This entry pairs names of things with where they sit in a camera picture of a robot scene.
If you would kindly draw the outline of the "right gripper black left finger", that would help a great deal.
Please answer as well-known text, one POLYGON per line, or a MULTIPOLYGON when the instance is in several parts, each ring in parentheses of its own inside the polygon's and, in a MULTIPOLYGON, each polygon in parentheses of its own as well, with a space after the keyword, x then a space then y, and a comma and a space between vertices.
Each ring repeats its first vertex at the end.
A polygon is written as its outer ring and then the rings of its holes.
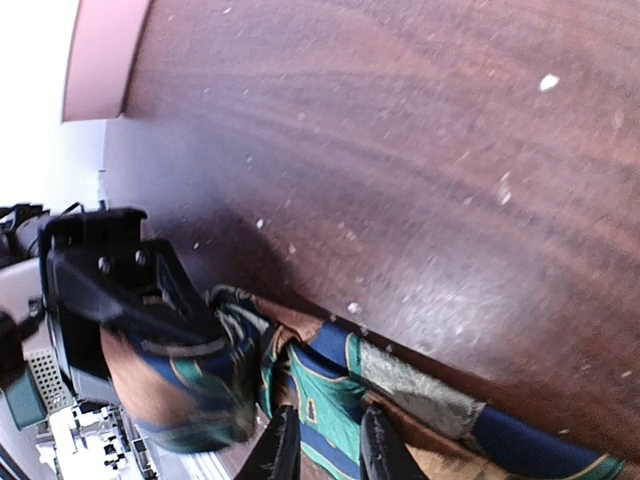
POLYGON ((297 480, 301 474, 300 422, 297 410, 280 406, 235 480, 297 480))

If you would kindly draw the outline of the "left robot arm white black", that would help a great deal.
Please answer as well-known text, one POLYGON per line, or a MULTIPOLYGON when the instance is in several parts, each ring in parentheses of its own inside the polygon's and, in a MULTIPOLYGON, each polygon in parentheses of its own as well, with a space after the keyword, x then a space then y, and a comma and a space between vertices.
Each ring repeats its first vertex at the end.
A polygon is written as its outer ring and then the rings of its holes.
POLYGON ((1 210, 1 270, 29 260, 38 294, 27 312, 1 311, 1 384, 26 368, 23 345, 48 328, 64 384, 80 393, 79 376, 109 377, 100 331, 123 333, 164 357, 209 355, 226 344, 222 324, 198 295, 174 248, 144 239, 147 215, 136 208, 87 212, 79 203, 59 215, 41 205, 1 210))

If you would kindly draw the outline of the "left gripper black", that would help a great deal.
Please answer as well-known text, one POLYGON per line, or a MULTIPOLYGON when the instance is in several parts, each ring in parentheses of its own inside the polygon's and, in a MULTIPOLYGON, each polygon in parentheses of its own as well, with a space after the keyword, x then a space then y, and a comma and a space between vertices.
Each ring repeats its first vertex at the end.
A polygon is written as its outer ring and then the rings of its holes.
POLYGON ((161 345, 220 341, 223 329, 164 239, 141 240, 147 214, 123 207, 60 214, 38 229, 45 322, 74 395, 113 395, 100 327, 161 345))

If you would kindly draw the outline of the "brown green patterned tie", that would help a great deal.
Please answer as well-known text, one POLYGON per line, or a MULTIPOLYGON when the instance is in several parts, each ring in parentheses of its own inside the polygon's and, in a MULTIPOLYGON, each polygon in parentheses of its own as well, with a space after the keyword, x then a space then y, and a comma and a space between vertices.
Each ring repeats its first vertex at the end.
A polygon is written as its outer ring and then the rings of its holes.
POLYGON ((424 479, 635 479, 636 464, 573 445, 421 372, 334 322, 240 289, 207 299, 226 344, 164 357, 108 329, 101 349, 139 429, 179 454, 248 441, 259 414, 293 406, 301 453, 335 479, 360 476, 360 425, 377 405, 424 479))

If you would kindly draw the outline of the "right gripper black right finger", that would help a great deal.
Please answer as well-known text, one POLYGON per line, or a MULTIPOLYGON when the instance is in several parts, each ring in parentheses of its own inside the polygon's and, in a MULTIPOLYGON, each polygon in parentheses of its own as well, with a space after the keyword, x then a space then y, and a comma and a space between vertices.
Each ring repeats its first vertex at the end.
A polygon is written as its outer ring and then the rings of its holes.
POLYGON ((360 476, 362 479, 424 479, 390 420, 377 405, 364 413, 360 425, 360 476))

